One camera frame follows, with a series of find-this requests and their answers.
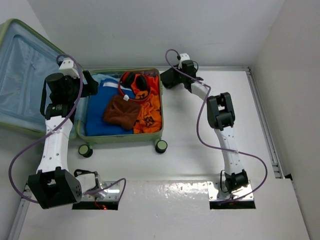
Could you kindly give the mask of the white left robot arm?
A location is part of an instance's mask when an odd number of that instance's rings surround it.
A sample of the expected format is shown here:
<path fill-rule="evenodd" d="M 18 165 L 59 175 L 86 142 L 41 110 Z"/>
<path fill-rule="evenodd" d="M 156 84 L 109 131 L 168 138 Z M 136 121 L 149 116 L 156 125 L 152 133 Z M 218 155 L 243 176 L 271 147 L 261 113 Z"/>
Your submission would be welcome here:
<path fill-rule="evenodd" d="M 45 117 L 46 135 L 42 159 L 28 186 L 43 209 L 76 204 L 85 192 L 98 188 L 98 173 L 68 169 L 68 145 L 75 118 L 77 97 L 96 95 L 99 84 L 84 70 L 86 83 L 63 73 L 48 75 L 43 84 L 40 112 Z"/>

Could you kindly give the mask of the plain orange cloth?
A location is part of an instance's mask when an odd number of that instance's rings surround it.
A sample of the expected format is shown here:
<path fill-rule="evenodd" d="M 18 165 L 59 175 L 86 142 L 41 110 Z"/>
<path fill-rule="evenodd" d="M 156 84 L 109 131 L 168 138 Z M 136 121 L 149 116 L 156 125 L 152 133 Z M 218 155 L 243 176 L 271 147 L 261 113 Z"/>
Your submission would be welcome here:
<path fill-rule="evenodd" d="M 136 85 L 136 80 L 140 76 L 141 75 L 136 76 L 134 82 L 131 84 L 131 88 L 135 94 L 138 94 L 140 92 L 140 90 L 138 89 L 138 87 Z M 159 79 L 159 77 L 158 76 L 151 76 L 151 75 L 147 75 L 145 77 L 146 77 L 147 83 L 150 87 L 151 93 L 154 95 L 159 95 L 160 94 L 160 84 L 159 84 L 160 79 Z"/>

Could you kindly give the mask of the orange black patterned blanket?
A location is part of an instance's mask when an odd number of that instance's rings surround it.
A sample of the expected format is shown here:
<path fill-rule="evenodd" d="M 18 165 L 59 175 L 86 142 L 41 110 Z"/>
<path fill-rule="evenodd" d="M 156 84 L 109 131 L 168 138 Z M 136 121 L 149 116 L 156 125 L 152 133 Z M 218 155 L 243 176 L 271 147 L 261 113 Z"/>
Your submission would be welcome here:
<path fill-rule="evenodd" d="M 133 127 L 134 134 L 151 134 L 162 129 L 162 110 L 159 94 L 150 93 L 146 102 L 141 105 L 140 112 Z"/>

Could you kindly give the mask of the light blue cloth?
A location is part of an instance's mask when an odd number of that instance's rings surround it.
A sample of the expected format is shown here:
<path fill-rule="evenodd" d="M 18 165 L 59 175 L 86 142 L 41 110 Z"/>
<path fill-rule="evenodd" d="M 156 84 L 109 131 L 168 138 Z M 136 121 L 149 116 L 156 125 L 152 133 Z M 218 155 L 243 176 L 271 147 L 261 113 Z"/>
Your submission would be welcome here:
<path fill-rule="evenodd" d="M 116 81 L 116 82 L 119 82 L 120 80 L 120 77 L 118 75 L 114 76 L 112 74 L 103 74 L 103 73 L 93 74 L 92 78 L 98 83 L 106 79 L 111 81 Z"/>

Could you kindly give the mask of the green hard-shell suitcase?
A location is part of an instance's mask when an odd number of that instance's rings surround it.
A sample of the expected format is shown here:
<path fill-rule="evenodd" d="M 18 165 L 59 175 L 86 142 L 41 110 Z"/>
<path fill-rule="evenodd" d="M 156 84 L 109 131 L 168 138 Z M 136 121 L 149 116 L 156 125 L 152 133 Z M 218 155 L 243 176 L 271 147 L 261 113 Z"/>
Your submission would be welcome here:
<path fill-rule="evenodd" d="M 45 78 L 58 72 L 56 58 L 62 51 L 19 19 L 0 25 L 0 124 L 13 131 L 45 134 L 45 118 L 40 112 Z M 168 144 L 160 129 L 153 133 L 125 134 L 115 126 L 94 126 L 90 96 L 81 98 L 70 139 L 81 138 L 86 145 L 153 141 L 157 153 Z"/>

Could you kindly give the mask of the red black headphones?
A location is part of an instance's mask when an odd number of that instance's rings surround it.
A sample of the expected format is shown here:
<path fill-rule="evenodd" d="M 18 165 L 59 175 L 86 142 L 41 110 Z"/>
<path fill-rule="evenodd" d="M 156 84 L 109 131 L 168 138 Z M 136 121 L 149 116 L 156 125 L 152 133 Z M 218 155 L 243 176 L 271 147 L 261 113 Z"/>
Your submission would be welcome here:
<path fill-rule="evenodd" d="M 144 96 L 140 99 L 125 97 L 125 93 L 123 92 L 121 87 L 132 89 L 132 84 L 134 84 L 135 87 L 140 92 L 147 91 L 146 96 Z M 120 77 L 117 89 L 118 89 L 119 95 L 122 96 L 124 100 L 126 100 L 126 101 L 131 100 L 131 101 L 136 102 L 138 104 L 145 103 L 151 93 L 151 87 L 149 85 L 148 78 L 145 75 L 143 75 L 142 73 L 136 73 L 133 71 L 127 71 Z"/>

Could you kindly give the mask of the black pouch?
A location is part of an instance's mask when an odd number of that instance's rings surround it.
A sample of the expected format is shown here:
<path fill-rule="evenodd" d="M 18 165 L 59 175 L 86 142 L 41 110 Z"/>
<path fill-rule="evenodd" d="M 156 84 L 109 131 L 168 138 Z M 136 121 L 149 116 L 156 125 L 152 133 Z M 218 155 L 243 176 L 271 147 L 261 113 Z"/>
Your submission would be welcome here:
<path fill-rule="evenodd" d="M 177 68 L 170 68 L 160 74 L 162 85 L 166 89 L 172 89 L 184 82 L 185 76 Z"/>

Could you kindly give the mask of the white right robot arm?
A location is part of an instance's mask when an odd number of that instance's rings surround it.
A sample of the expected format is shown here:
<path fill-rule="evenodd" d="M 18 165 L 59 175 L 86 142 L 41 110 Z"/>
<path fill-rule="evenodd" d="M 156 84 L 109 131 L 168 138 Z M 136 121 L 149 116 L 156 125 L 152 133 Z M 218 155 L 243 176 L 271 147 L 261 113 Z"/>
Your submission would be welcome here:
<path fill-rule="evenodd" d="M 232 98 L 228 92 L 213 95 L 211 87 L 192 73 L 191 60 L 185 60 L 173 69 L 180 74 L 180 82 L 192 94 L 203 100 L 200 108 L 206 106 L 207 121 L 218 137 L 224 160 L 224 184 L 226 193 L 246 187 L 249 179 L 237 150 L 234 124 L 236 120 Z"/>

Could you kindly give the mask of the brown towel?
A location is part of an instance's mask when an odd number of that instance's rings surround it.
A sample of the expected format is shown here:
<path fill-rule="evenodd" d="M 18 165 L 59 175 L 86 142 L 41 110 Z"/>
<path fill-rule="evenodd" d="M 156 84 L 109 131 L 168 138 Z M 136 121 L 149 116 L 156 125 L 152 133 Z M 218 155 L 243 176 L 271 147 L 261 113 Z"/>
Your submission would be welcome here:
<path fill-rule="evenodd" d="M 120 95 L 113 96 L 108 102 L 102 119 L 105 123 L 122 127 L 126 131 L 133 130 L 141 105 L 125 100 Z"/>

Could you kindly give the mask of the blue garment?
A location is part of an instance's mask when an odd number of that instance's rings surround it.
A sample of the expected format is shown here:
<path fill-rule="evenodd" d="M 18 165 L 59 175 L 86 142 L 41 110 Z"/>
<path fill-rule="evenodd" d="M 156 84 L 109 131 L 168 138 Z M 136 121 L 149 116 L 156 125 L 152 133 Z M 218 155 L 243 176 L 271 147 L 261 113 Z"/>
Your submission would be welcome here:
<path fill-rule="evenodd" d="M 130 135 L 133 133 L 133 130 L 126 131 L 118 125 L 103 121 L 105 108 L 111 98 L 118 93 L 118 82 L 105 79 L 99 83 L 97 94 L 90 96 L 85 123 L 85 132 L 88 137 Z"/>

